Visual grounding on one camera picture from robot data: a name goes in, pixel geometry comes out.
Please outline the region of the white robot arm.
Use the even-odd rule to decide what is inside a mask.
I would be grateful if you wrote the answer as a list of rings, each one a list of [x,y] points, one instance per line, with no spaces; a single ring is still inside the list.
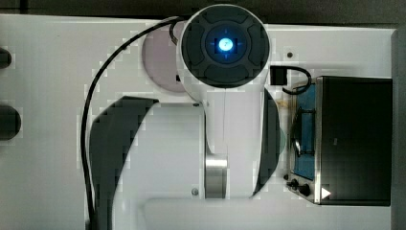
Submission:
[[[96,200],[91,230],[144,230],[142,210],[152,199],[254,196],[279,159],[279,114],[265,88],[271,41],[250,11],[218,4],[190,17],[177,41],[177,73],[204,111],[201,152],[181,148],[128,172],[130,147],[155,99],[122,97],[80,138],[90,142]]]

